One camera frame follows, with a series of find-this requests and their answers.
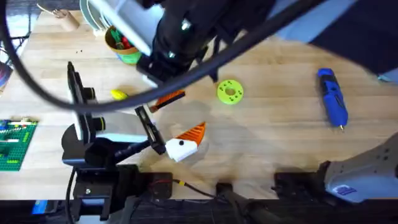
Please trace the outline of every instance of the orange object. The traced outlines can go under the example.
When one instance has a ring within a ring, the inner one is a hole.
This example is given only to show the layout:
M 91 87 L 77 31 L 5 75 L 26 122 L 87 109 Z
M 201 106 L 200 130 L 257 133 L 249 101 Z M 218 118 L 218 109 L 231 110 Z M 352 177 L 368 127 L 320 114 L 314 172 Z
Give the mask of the orange object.
M 157 110 L 161 109 L 162 107 L 166 106 L 169 103 L 173 103 L 174 101 L 182 98 L 185 96 L 185 91 L 177 90 L 173 93 L 160 97 L 154 106 L 151 106 L 150 112 L 155 113 Z
M 205 135 L 205 129 L 206 129 L 206 123 L 203 122 L 202 124 L 196 125 L 191 130 L 186 131 L 183 134 L 177 136 L 176 139 L 195 141 L 199 146 L 201 140 Z

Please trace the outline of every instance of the wooden tabletop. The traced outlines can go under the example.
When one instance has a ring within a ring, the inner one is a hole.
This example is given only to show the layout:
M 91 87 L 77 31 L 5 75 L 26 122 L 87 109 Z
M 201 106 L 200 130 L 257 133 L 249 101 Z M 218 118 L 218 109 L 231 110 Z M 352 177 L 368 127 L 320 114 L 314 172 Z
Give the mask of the wooden tabletop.
M 120 62 L 103 37 L 95 37 L 80 12 L 74 32 L 41 14 L 22 55 L 31 75 L 50 93 L 67 99 L 67 62 L 98 99 L 110 91 L 128 94 L 149 88 L 135 67 Z M 332 68 L 344 94 L 349 122 L 344 132 L 331 128 L 318 94 L 316 72 Z M 214 192 L 219 180 L 237 193 L 275 198 L 270 187 L 276 170 L 316 170 L 325 160 L 341 160 L 382 143 L 398 129 L 398 86 L 381 83 L 363 68 L 324 50 L 272 37 L 227 64 L 220 80 L 242 83 L 244 98 L 223 104 L 206 77 L 189 86 L 187 96 L 154 114 L 165 139 L 207 122 L 199 151 L 175 163 L 146 149 L 123 163 L 143 171 L 169 171 L 199 189 Z M 14 73 L 0 98 L 0 118 L 40 120 L 21 170 L 0 172 L 0 199 L 63 199 L 72 168 L 62 163 L 61 137 L 72 124 L 70 111 L 33 94 Z M 203 198 L 174 185 L 173 198 Z

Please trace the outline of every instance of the cable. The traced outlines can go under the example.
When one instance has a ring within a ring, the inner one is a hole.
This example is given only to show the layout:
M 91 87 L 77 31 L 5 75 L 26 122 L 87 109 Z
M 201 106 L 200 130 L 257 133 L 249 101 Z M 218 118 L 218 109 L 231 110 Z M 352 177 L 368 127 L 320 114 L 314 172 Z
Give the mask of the cable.
M 182 186 L 188 187 L 189 189 L 191 189 L 191 190 L 193 190 L 193 191 L 195 191 L 195 192 L 197 192 L 199 194 L 202 194 L 204 196 L 207 196 L 207 197 L 210 197 L 210 198 L 217 198 L 217 196 L 209 194 L 209 193 L 206 193 L 206 192 L 203 192 L 203 191 L 197 189 L 196 187 L 194 187 L 194 186 L 192 186 L 192 185 L 190 185 L 190 184 L 188 184 L 188 183 L 186 183 L 184 181 L 173 179 L 173 182 L 178 183 L 178 184 L 180 184 Z
M 134 212 L 136 212 L 137 208 L 139 207 L 139 205 L 141 204 L 142 200 L 141 199 L 137 199 L 134 202 L 134 205 L 132 206 L 132 211 L 130 214 L 130 219 L 129 219 L 129 223 L 131 223 L 131 219 L 132 219 L 132 215 L 134 214 Z
M 216 218 L 214 216 L 214 209 L 213 209 L 213 200 L 210 202 L 210 211 L 211 211 L 211 221 L 213 221 L 213 224 L 216 224 Z
M 65 214 L 67 216 L 67 220 L 69 224 L 75 224 L 73 221 L 72 215 L 70 213 L 70 191 L 72 188 L 73 178 L 75 177 L 76 168 L 72 169 L 72 173 L 69 177 L 68 187 L 67 187 L 67 196 L 65 197 Z
M 294 19 L 301 16 L 304 12 L 310 10 L 311 8 L 315 7 L 323 1 L 325 0 L 300 0 L 293 3 L 282 12 L 270 18 L 263 25 L 257 27 L 252 32 L 246 34 L 244 37 L 240 38 L 235 43 L 222 50 L 219 54 L 192 68 L 185 74 L 174 78 L 167 83 L 164 83 L 158 88 L 145 91 L 134 96 L 130 96 L 125 100 L 110 101 L 106 103 L 92 105 L 70 104 L 66 101 L 59 100 L 58 98 L 49 94 L 47 91 L 43 90 L 41 86 L 37 82 L 35 82 L 34 79 L 28 74 L 21 60 L 17 56 L 10 39 L 6 22 L 7 0 L 0 3 L 0 34 L 1 38 L 4 41 L 5 49 L 9 54 L 9 58 L 14 64 L 14 68 L 17 70 L 19 76 L 22 78 L 25 84 L 35 94 L 39 95 L 41 98 L 48 101 L 49 103 L 63 109 L 75 110 L 79 113 L 104 112 L 141 105 L 149 101 L 155 100 L 161 96 L 183 89 L 184 87 L 202 79 L 207 74 L 209 74 L 209 72 L 214 71 L 224 64 L 232 61 L 237 56 L 251 49 L 253 46 L 264 40 L 266 37 L 272 35 L 274 32 L 278 31 L 280 28 L 284 27 Z
M 176 207 L 166 207 L 166 206 L 163 206 L 163 205 L 159 205 L 158 203 L 155 203 L 155 202 L 151 202 L 151 201 L 147 201 L 147 202 L 148 202 L 149 204 L 151 204 L 151 205 L 157 207 L 157 208 L 163 208 L 163 209 L 167 209 L 167 210 L 180 210 L 180 209 L 182 208 L 182 205 L 183 205 L 183 203 L 184 203 L 184 200 L 182 200 L 182 201 L 180 202 L 180 204 L 179 204 L 178 206 L 176 206 Z

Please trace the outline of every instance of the white object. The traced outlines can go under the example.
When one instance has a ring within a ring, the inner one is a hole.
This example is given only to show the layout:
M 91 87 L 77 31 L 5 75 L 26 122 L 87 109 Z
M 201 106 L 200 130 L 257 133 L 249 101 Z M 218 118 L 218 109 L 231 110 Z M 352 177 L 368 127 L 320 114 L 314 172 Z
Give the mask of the white object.
M 164 14 L 160 5 L 144 9 L 138 2 L 127 0 L 90 0 L 90 3 L 140 52 L 150 56 L 157 25 Z
M 114 142 L 143 142 L 148 139 L 147 133 L 138 116 L 122 112 L 102 115 L 105 130 L 96 133 L 97 138 L 107 138 Z
M 0 140 L 0 142 L 19 142 L 19 139 Z
M 180 162 L 186 157 L 198 151 L 198 145 L 194 141 L 171 139 L 166 142 L 166 151 L 171 159 Z
M 87 1 L 88 0 L 80 0 L 80 11 L 83 14 L 83 17 L 85 18 L 88 25 L 90 25 L 93 30 L 98 30 L 100 28 L 97 26 L 97 24 L 90 15 L 90 10 L 87 8 Z
M 104 24 L 101 22 L 101 13 L 95 8 L 90 1 L 87 1 L 88 13 L 90 13 L 91 18 L 98 26 L 100 30 L 105 30 Z

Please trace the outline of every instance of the green plastic part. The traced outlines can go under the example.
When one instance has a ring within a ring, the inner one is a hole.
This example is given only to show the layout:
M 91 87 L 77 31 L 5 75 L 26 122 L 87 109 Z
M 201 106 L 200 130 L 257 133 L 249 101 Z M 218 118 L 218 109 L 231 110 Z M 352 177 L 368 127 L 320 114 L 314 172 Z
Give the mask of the green plastic part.
M 235 105 L 243 98 L 243 87 L 235 80 L 224 80 L 217 87 L 217 96 L 221 102 Z
M 128 64 L 136 64 L 139 60 L 139 58 L 141 57 L 141 52 L 136 52 L 133 53 L 131 55 L 121 55 L 119 54 L 120 59 L 124 62 L 124 63 L 128 63 Z
M 19 171 L 36 127 L 37 122 L 20 129 L 8 125 L 7 130 L 0 132 L 0 139 L 19 139 L 19 142 L 0 142 L 1 171 Z

